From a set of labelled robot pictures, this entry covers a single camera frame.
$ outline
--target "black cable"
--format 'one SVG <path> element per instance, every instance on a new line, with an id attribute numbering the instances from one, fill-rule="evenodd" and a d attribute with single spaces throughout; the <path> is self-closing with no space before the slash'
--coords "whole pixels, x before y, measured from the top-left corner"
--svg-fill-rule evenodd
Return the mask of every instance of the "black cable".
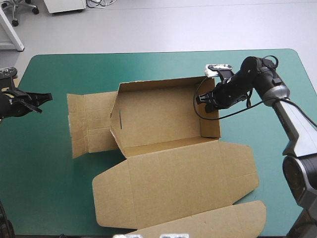
<path id="1" fill-rule="evenodd" d="M 201 119 L 205 119 L 205 120 L 221 120 L 221 119 L 225 119 L 225 118 L 231 117 L 231 116 L 233 116 L 233 115 L 236 115 L 236 114 L 238 114 L 238 113 L 242 113 L 242 112 L 244 112 L 244 111 L 246 111 L 246 110 L 249 110 L 249 109 L 251 109 L 251 108 L 254 108 L 254 107 L 256 107 L 256 106 L 258 106 L 258 105 L 260 105 L 260 104 L 262 104 L 262 103 L 264 103 L 264 102 L 266 102 L 266 101 L 274 100 L 274 99 L 275 99 L 275 101 L 273 102 L 273 105 L 274 105 L 276 102 L 278 102 L 278 101 L 283 101 L 283 102 L 286 102 L 286 103 L 288 103 L 288 104 L 293 105 L 294 107 L 296 107 L 296 108 L 301 112 L 301 114 L 302 114 L 313 126 L 315 126 L 315 127 L 317 128 L 317 124 L 316 124 L 296 103 L 290 101 L 289 99 L 286 99 L 286 98 L 278 98 L 278 97 L 270 97 L 270 98 L 267 98 L 267 99 L 262 100 L 262 101 L 260 101 L 260 102 L 258 102 L 258 103 L 256 103 L 256 104 L 254 104 L 254 105 L 248 107 L 248 108 L 239 110 L 239 111 L 237 111 L 237 112 L 235 112 L 235 113 L 231 113 L 231 114 L 225 115 L 225 116 L 223 116 L 223 117 L 219 117 L 219 118 L 206 118 L 206 117 L 203 117 L 203 116 L 200 115 L 200 114 L 198 113 L 198 111 L 197 111 L 197 108 L 196 108 L 196 105 L 195 105 L 195 99 L 196 99 L 198 90 L 200 89 L 201 85 L 206 81 L 206 79 L 208 79 L 208 78 L 206 77 L 206 78 L 204 78 L 204 79 L 201 81 L 201 83 L 199 84 L 199 86 L 197 87 L 197 89 L 196 89 L 196 91 L 195 91 L 194 98 L 193 98 L 193 106 L 194 106 L 195 113 L 196 113 L 197 116 L 199 116 Z"/>
<path id="2" fill-rule="evenodd" d="M 95 8 L 96 6 L 99 6 L 99 5 L 100 5 L 100 2 L 97 3 L 97 5 L 90 6 L 90 5 L 88 4 L 88 0 L 86 0 L 86 5 L 87 5 L 87 7 L 89 7 L 89 8 Z"/>
<path id="3" fill-rule="evenodd" d="M 317 128 L 317 124 L 294 102 L 290 101 L 290 100 L 287 100 L 285 98 L 279 98 L 278 100 L 276 101 L 283 101 L 283 102 L 286 102 L 290 105 L 293 105 L 294 107 L 296 107 L 300 112 L 301 114 L 314 126 Z"/>

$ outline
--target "cardboard box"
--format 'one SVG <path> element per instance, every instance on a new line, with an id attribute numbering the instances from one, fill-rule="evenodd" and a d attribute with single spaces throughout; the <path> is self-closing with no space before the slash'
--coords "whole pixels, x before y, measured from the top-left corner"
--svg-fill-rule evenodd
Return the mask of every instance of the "cardboard box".
<path id="1" fill-rule="evenodd" d="M 202 220 L 213 221 L 221 211 L 220 220 L 228 214 L 233 217 L 229 220 L 232 231 L 244 234 L 243 230 L 250 235 L 246 237 L 260 234 L 265 223 L 264 205 L 232 206 L 259 184 L 252 150 L 220 142 L 219 121 L 203 120 L 195 114 L 193 95 L 203 79 L 137 81 L 121 83 L 118 92 L 68 95 L 74 156 L 94 151 L 90 136 L 95 134 L 102 142 L 98 149 L 115 148 L 111 132 L 127 158 L 93 180 L 99 225 L 151 234 L 160 228 L 183 229 L 191 221 L 197 224 L 195 231 L 193 227 L 190 230 L 196 237 L 200 237 L 198 232 L 210 237 L 221 233 L 223 227 L 215 226 L 211 232 Z M 207 80 L 199 93 L 213 88 L 214 81 Z M 88 116 L 90 97 L 94 98 L 91 102 L 98 102 L 92 110 L 103 114 Z M 107 98 L 114 103 L 112 111 Z M 206 116 L 204 105 L 198 110 Z M 208 117 L 218 117 L 218 112 Z M 85 150 L 76 149 L 79 144 Z"/>

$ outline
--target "green table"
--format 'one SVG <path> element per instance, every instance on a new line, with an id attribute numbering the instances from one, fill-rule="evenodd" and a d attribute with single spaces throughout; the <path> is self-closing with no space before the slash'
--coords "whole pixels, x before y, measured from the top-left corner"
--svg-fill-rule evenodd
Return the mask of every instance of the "green table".
<path id="1" fill-rule="evenodd" d="M 229 63 L 235 72 L 247 56 L 276 55 L 278 73 L 291 98 L 317 120 L 317 97 L 293 50 L 215 51 L 35 56 L 20 89 L 52 92 L 43 113 L 10 118 L 0 125 L 0 199 L 17 234 L 111 235 L 126 230 L 99 227 L 92 179 L 124 160 L 119 151 L 71 156 L 66 94 L 115 91 L 120 82 L 198 76 L 207 63 Z M 254 94 L 253 104 L 259 101 Z M 245 103 L 221 111 L 244 108 Z M 263 236 L 284 235 L 300 213 L 282 174 L 288 139 L 274 111 L 264 105 L 221 121 L 222 140 L 250 145 L 260 186 L 239 202 L 267 206 Z"/>

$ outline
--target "box side wall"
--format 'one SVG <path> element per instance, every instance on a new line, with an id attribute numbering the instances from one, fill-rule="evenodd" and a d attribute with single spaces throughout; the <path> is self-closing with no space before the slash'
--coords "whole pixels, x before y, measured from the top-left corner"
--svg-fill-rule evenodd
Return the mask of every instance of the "box side wall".
<path id="1" fill-rule="evenodd" d="M 173 149 L 173 148 L 179 148 L 179 147 L 204 143 L 204 142 L 208 142 L 208 141 L 215 141 L 215 140 L 217 140 L 217 139 L 203 138 L 203 137 L 198 136 L 198 137 L 168 141 L 168 142 L 152 144 L 152 145 L 128 147 L 128 148 L 125 148 L 124 153 L 125 153 L 125 156 L 127 158 L 129 158 L 129 157 L 133 157 L 133 156 L 137 156 L 137 155 L 143 155 L 143 154 L 158 152 L 158 151 L 162 151 L 162 150 L 169 150 L 169 149 Z"/>
<path id="2" fill-rule="evenodd" d="M 119 92 L 131 92 L 140 90 L 154 90 L 176 86 L 188 86 L 201 82 L 205 77 L 190 77 L 177 79 L 163 79 L 151 81 L 134 81 L 128 83 L 120 83 Z"/>

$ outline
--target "gray floor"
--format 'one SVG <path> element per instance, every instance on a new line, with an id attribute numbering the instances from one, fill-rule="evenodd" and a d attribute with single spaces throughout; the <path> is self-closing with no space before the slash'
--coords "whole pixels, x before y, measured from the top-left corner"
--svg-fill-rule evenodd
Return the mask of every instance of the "gray floor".
<path id="1" fill-rule="evenodd" d="M 23 10 L 15 27 L 25 45 L 15 63 L 20 75 L 38 54 L 291 48 L 317 88 L 317 1 L 118 0 L 58 16 L 34 2 L 40 14 Z"/>

